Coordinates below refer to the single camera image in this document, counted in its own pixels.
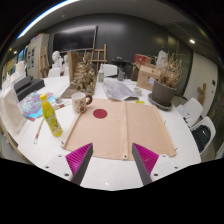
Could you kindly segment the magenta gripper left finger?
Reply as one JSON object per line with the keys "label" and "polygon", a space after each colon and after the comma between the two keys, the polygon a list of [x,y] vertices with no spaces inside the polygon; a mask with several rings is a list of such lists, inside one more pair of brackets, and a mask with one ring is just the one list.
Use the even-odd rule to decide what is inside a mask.
{"label": "magenta gripper left finger", "polygon": [[80,185],[93,154],[93,144],[84,145],[65,156],[72,171],[72,182]]}

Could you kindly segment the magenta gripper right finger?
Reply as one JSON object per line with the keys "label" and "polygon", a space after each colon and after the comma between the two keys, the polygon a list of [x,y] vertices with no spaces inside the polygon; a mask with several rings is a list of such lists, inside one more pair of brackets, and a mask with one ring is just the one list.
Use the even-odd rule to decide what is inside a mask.
{"label": "magenta gripper right finger", "polygon": [[159,155],[136,143],[132,144],[132,154],[143,185],[151,183],[152,179],[150,174],[159,158]]}

